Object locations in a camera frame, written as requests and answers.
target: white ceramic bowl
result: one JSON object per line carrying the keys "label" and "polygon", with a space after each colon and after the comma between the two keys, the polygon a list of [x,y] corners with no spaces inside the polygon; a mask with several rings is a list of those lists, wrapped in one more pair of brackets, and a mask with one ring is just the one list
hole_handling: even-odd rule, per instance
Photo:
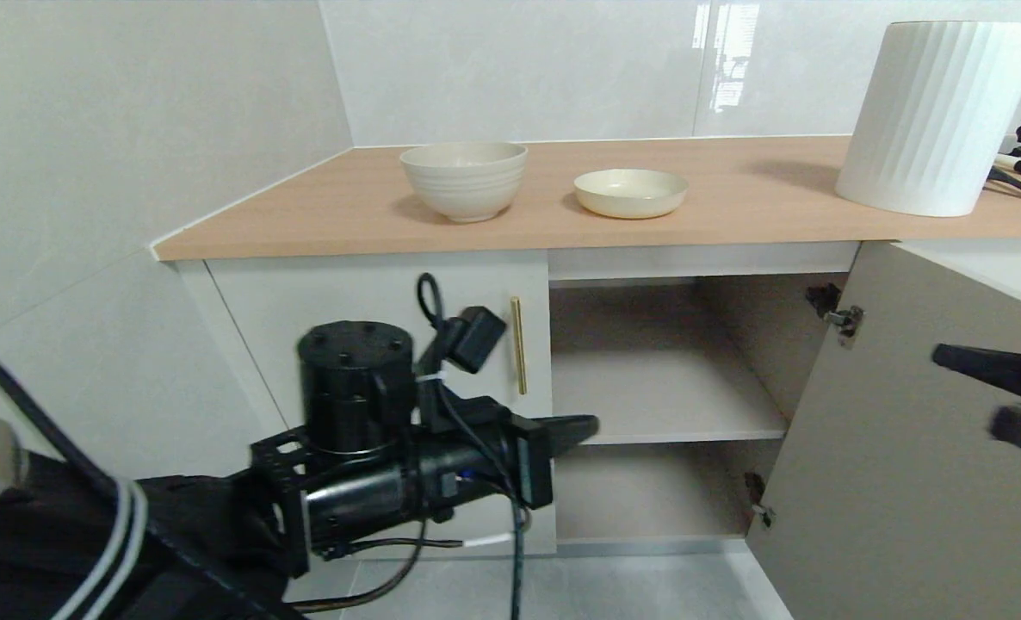
{"label": "white ceramic bowl", "polygon": [[580,204],[605,217],[644,220],[667,216],[683,204],[690,184],[678,174],[617,168],[583,174],[576,179]]}
{"label": "white ceramic bowl", "polygon": [[509,142],[445,142],[418,146],[399,161],[427,206],[453,223],[482,223],[518,194],[527,152]]}

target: white ribbed vase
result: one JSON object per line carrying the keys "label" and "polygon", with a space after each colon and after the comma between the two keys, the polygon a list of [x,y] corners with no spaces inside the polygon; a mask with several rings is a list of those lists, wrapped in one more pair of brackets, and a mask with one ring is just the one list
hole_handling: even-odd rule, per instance
{"label": "white ribbed vase", "polygon": [[889,211],[974,210],[1021,97],[1021,23],[889,25],[836,192]]}

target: open cabinet door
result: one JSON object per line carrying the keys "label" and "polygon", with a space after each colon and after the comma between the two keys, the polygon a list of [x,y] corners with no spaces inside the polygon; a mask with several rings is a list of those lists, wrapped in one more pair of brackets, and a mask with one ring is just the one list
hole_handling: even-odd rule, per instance
{"label": "open cabinet door", "polygon": [[932,365],[936,343],[1021,353],[1021,301],[895,244],[865,244],[748,545],[794,620],[1021,619],[1018,397]]}

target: cabinet hinge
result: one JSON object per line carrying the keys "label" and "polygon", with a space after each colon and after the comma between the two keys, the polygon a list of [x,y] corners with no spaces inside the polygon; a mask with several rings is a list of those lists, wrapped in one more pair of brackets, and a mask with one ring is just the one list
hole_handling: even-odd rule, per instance
{"label": "cabinet hinge", "polygon": [[743,472],[743,485],[747,486],[747,497],[751,499],[755,518],[763,524],[763,529],[771,529],[775,524],[775,511],[763,504],[763,491],[767,488],[763,476],[750,471]]}
{"label": "cabinet hinge", "polygon": [[814,311],[817,311],[817,317],[828,325],[836,327],[840,346],[852,348],[862,328],[862,321],[866,318],[866,311],[858,305],[847,309],[837,309],[842,293],[840,287],[827,283],[822,287],[807,288],[805,298],[810,305],[813,305]]}

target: cabinet door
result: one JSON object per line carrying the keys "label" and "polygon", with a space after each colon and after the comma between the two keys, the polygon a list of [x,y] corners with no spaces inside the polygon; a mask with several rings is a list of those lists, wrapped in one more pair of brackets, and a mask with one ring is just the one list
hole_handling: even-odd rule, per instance
{"label": "cabinet door", "polygon": [[[313,326],[383,321],[410,332],[416,353],[426,347],[433,330],[415,297],[416,280],[423,272],[438,279],[447,316],[468,305],[486,305],[507,323],[505,337],[479,374],[445,365],[452,390],[465,397],[492,396],[526,417],[552,415],[548,263],[543,250],[210,260],[208,270],[290,427],[303,424],[295,344]],[[521,299],[526,393],[519,392],[512,297]],[[551,507],[535,514],[528,553],[555,551],[553,514]],[[470,538],[508,529],[506,499],[486,497],[459,508],[447,523],[431,523],[428,536]],[[386,535],[411,536],[416,530],[417,525],[405,524]],[[491,545],[429,550],[424,555],[500,555],[509,550]],[[389,546],[377,552],[402,557],[410,550]]]}
{"label": "cabinet door", "polygon": [[930,362],[936,343],[1021,352],[1021,301],[892,244],[866,244],[763,504],[751,552],[797,620],[1021,619],[1018,401]]}

